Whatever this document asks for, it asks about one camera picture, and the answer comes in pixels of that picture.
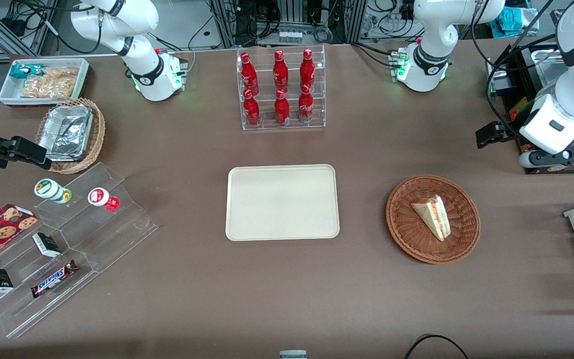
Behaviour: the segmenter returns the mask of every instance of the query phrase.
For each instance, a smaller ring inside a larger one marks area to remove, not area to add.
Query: brown tablecloth
[[[492,56],[504,45],[484,43]],[[198,54],[187,91],[160,103],[135,91],[120,58],[88,57],[85,96],[107,121],[100,160],[161,227],[20,339],[0,329],[0,357],[277,358],[301,348],[311,359],[384,359],[425,333],[475,358],[570,357],[574,240],[561,213],[574,207],[574,175],[524,175],[511,143],[477,150],[475,130],[494,117],[472,43],[458,44],[430,93],[393,84],[348,45],[326,52],[326,129],[274,134],[241,130],[233,50]],[[0,136],[34,138],[45,111],[2,105]],[[229,241],[229,170],[290,164],[335,168],[339,236]],[[460,263],[420,263],[389,235],[389,192],[419,174],[453,180],[477,204],[480,243]],[[43,177],[27,164],[0,170],[0,206],[38,204]],[[431,340],[414,358],[458,355]]]

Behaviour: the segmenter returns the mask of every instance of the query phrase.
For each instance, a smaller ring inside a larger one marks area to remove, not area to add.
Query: acrylic bottle rack
[[[0,324],[8,338],[21,336],[158,228],[121,186],[122,181],[99,162],[65,186],[73,193],[68,203],[41,202],[35,207],[41,222],[0,251],[0,268],[14,285],[14,290],[0,293]],[[95,187],[118,197],[119,208],[108,212],[89,205],[87,194]],[[50,234],[61,255],[41,255],[32,241],[37,232]],[[77,271],[44,295],[32,297],[31,287],[71,260]]]
[[[298,120],[298,98],[300,97],[300,64],[302,63],[302,52],[305,48],[310,48],[313,52],[313,61],[316,65],[314,71],[315,81],[311,90],[314,98],[313,118],[309,123]],[[289,111],[291,121],[289,126],[280,127],[276,124],[274,115],[274,102],[276,100],[276,85],[274,84],[274,53],[266,52],[265,48],[253,47],[238,50],[236,75],[238,76],[239,102],[241,104],[241,123],[243,130],[287,130],[287,129],[314,129],[325,127],[326,125],[326,88],[325,88],[325,47],[315,46],[294,46],[281,48],[284,52],[285,64],[289,69],[289,90],[287,100],[289,101]],[[260,109],[261,124],[259,127],[249,126],[243,108],[243,90],[245,89],[241,76],[241,54],[247,52],[258,76],[259,93],[256,96]]]

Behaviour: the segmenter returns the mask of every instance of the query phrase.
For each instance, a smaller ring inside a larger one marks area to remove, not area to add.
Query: brown wicker basket
[[[437,240],[411,206],[435,194],[442,197],[451,225],[451,235],[444,242]],[[464,259],[480,239],[480,215],[469,195],[457,184],[437,176],[416,176],[396,186],[387,201],[387,224],[405,252],[432,264]]]
[[[61,173],[62,175],[72,175],[73,173],[81,172],[89,166],[93,165],[101,152],[101,147],[103,146],[103,136],[105,135],[105,120],[103,119],[103,114],[99,110],[94,102],[87,100],[86,98],[77,98],[77,100],[70,100],[64,102],[63,104],[57,105],[57,107],[66,107],[73,105],[87,105],[92,107],[94,110],[93,125],[90,132],[90,138],[88,140],[87,155],[79,162],[52,162],[50,166],[50,171]],[[43,116],[43,121],[39,125],[39,130],[34,137],[34,142],[39,143],[39,138],[43,133],[43,126],[46,123],[48,114]]]

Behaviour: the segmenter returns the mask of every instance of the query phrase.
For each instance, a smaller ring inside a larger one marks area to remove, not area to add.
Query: coca-cola bottle
[[[243,91],[243,109],[245,110],[245,116],[248,118],[249,126],[259,127],[260,126],[260,110],[258,109],[258,102],[254,99],[253,93],[250,89],[245,89]]]
[[[276,102],[274,103],[276,111],[276,123],[280,127],[289,126],[289,102],[285,99],[285,91],[276,90]]]
[[[314,71],[316,65],[312,60],[314,53],[310,48],[306,48],[302,52],[302,64],[300,64],[300,88],[303,85],[309,85],[309,88],[314,88]]]
[[[300,90],[302,93],[298,98],[298,119],[300,122],[309,123],[314,112],[314,96],[311,95],[309,85],[302,85]]]
[[[251,90],[253,96],[258,95],[258,77],[256,75],[256,69],[249,61],[249,54],[243,52],[241,54],[241,61],[243,66],[241,68],[241,76],[243,78],[243,84],[246,89]]]
[[[289,90],[289,69],[285,64],[285,55],[282,50],[274,52],[274,83],[276,89],[283,90],[285,93]]]

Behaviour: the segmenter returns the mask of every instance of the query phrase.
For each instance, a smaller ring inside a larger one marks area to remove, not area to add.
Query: sandwich slice
[[[431,198],[413,202],[411,205],[440,241],[444,241],[451,234],[451,226],[448,223],[444,202],[439,195],[436,194]]]

